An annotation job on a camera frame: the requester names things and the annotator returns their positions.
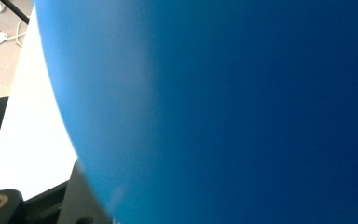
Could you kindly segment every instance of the blurry blue surface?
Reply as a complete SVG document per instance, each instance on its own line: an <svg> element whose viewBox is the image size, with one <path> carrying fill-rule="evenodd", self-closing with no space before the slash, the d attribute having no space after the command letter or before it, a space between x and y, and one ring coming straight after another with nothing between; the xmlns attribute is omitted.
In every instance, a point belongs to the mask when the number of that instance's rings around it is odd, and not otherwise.
<svg viewBox="0 0 358 224"><path fill-rule="evenodd" d="M134 223L358 223L358 1L36 1L103 207Z"/></svg>

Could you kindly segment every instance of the black mount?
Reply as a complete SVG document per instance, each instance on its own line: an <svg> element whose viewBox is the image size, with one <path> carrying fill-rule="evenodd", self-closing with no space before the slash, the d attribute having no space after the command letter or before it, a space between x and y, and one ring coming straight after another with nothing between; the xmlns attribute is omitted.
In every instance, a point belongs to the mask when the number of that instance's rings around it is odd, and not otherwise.
<svg viewBox="0 0 358 224"><path fill-rule="evenodd" d="M95 200L78 161L71 179L28 201L14 189L0 190L0 224L114 224Z"/></svg>

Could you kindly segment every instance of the blue object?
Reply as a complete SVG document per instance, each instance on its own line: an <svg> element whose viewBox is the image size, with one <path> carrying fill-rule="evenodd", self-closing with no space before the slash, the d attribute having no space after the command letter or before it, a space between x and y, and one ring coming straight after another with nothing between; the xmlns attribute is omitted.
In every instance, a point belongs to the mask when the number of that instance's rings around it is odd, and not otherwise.
<svg viewBox="0 0 358 224"><path fill-rule="evenodd" d="M35 3L111 217L358 223L358 1Z"/></svg>

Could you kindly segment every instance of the desk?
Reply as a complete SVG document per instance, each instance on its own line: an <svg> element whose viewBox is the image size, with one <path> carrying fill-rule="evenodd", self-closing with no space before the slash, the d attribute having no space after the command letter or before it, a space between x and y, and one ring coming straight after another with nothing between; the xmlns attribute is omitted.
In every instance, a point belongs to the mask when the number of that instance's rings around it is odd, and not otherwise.
<svg viewBox="0 0 358 224"><path fill-rule="evenodd" d="M27 200L69 179L76 154L48 80L33 10L0 132L0 189Z"/></svg>

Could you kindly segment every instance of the white cable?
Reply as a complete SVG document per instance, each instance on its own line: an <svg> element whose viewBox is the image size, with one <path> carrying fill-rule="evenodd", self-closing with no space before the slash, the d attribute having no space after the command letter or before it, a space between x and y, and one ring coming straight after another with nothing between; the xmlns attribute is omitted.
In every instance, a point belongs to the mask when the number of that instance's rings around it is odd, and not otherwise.
<svg viewBox="0 0 358 224"><path fill-rule="evenodd" d="M24 36L24 35L26 35L26 33L27 33L27 32L24 32L24 33L22 33L22 34L19 35L21 23L22 23L22 20L20 20L19 23L17 23L16 36L13 36L13 37L11 37L11 38L6 39L6 40L14 40L14 39L15 39L15 40L16 40L16 43L17 43L20 47L22 47L22 44L20 43L19 38L22 37L22 36Z"/></svg>

